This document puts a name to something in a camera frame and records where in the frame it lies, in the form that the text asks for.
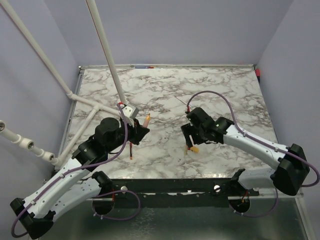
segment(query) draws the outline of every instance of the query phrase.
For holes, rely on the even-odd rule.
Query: purple cable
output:
[[[133,191],[130,191],[130,190],[117,190],[117,191],[112,191],[112,192],[108,192],[108,193],[104,193],[104,194],[98,195],[98,196],[96,196],[96,198],[104,197],[104,196],[108,196],[108,195],[112,195],[112,194],[117,194],[117,193],[130,193],[130,194],[132,194],[132,195],[134,195],[136,197],[136,199],[138,201],[138,209],[132,216],[128,216],[128,217],[124,217],[124,218],[116,218],[116,217],[111,217],[111,216],[100,215],[100,214],[98,214],[96,212],[94,203],[92,203],[92,210],[93,210],[94,214],[97,215],[98,217],[102,217],[104,219],[115,220],[115,221],[127,221],[127,220],[130,220],[130,219],[133,219],[135,216],[137,216],[140,213],[141,202],[140,202],[140,199],[139,199],[138,195],[136,193],[134,193]]]
[[[119,157],[119,155],[123,152],[123,150],[125,149],[126,147],[126,143],[127,143],[127,140],[128,140],[128,126],[127,126],[127,121],[126,121],[126,117],[125,117],[125,114],[124,114],[124,111],[122,110],[120,104],[118,103],[116,105],[118,108],[119,108],[119,111],[120,111],[120,114],[122,116],[122,119],[123,119],[123,124],[124,124],[124,141],[123,141],[123,145],[121,147],[121,149],[119,150],[119,152],[114,155],[113,157],[107,159],[106,161],[103,161],[103,162],[99,162],[99,163],[95,163],[95,164],[92,164],[92,165],[85,165],[85,166],[80,166],[80,167],[76,167],[76,168],[73,168],[73,169],[70,169],[68,171],[66,171],[63,176],[66,176],[67,174],[70,174],[74,171],[77,171],[77,170],[80,170],[80,169],[87,169],[87,168],[91,168],[91,167],[98,167],[102,164],[106,164],[106,163],[109,163],[111,161],[113,161],[114,159],[116,159],[117,157]],[[62,177],[59,176],[57,177],[55,180],[53,180],[45,189],[42,190],[42,192],[40,192],[40,194],[33,200],[35,203],[53,186],[55,185]],[[12,227],[11,227],[11,235],[12,237],[14,238],[21,238],[25,235],[28,234],[28,232],[25,232],[25,233],[22,233],[22,234],[19,234],[17,235],[15,233],[15,228],[16,228],[16,225],[19,221],[19,219],[21,218],[21,216],[32,206],[32,204],[30,203],[29,205],[27,205],[15,218],[15,220],[13,221],[13,224],[12,224]]]
[[[186,107],[187,107],[187,108],[189,107],[189,104],[190,104],[191,100],[192,100],[195,96],[197,96],[197,95],[199,95],[199,94],[203,94],[203,93],[216,94],[216,95],[220,96],[221,98],[223,98],[223,100],[226,102],[226,104],[228,105],[228,107],[229,107],[229,109],[230,109],[230,112],[231,112],[231,115],[232,115],[232,119],[233,119],[235,128],[236,128],[240,133],[245,134],[245,132],[238,126],[238,123],[237,123],[237,120],[236,120],[236,116],[235,116],[235,113],[234,113],[234,111],[233,111],[233,109],[232,109],[232,107],[231,107],[230,102],[229,102],[229,101],[226,99],[226,97],[223,96],[221,93],[218,93],[218,92],[215,92],[215,91],[210,91],[210,90],[200,91],[200,92],[194,94],[194,95],[189,99],[188,103],[186,104]],[[253,136],[251,136],[251,135],[249,135],[249,134],[246,134],[245,136],[248,137],[249,139],[251,139],[251,140],[253,140],[253,141],[255,141],[255,142],[257,142],[257,143],[259,143],[259,144],[261,144],[261,145],[263,145],[263,146],[265,146],[265,147],[267,147],[267,148],[270,148],[270,149],[272,149],[272,150],[276,150],[276,147],[274,147],[274,146],[272,146],[272,145],[270,145],[270,144],[267,144],[267,143],[265,143],[265,142],[263,142],[263,141],[261,141],[261,140],[259,140],[259,139],[256,139],[255,137],[253,137]],[[282,149],[278,149],[278,151],[279,151],[280,153],[288,154],[289,156],[294,157],[295,159],[301,161],[302,163],[304,163],[304,164],[307,165],[308,167],[312,168],[312,170],[315,172],[315,174],[316,174],[316,180],[315,180],[313,183],[305,184],[305,185],[302,185],[301,187],[305,187],[305,188],[313,187],[313,186],[317,185],[317,184],[320,182],[320,173],[319,173],[319,171],[318,171],[311,163],[307,162],[306,160],[304,160],[303,158],[301,158],[301,157],[299,157],[299,156],[297,156],[297,155],[294,155],[294,154],[291,153],[291,152],[288,152],[288,151],[285,151],[285,150],[282,150]]]
[[[272,213],[278,206],[278,203],[279,203],[279,194],[278,194],[278,190],[275,188],[275,202],[272,206],[272,208],[270,208],[269,211],[266,211],[264,213],[261,213],[259,215],[251,215],[251,214],[244,214],[244,213],[241,213],[241,212],[238,212],[236,211],[230,204],[229,204],[229,207],[234,211],[235,214],[238,214],[238,215],[241,215],[242,217],[247,217],[247,218],[261,218],[261,217],[264,217],[264,216],[267,216],[268,214]]]

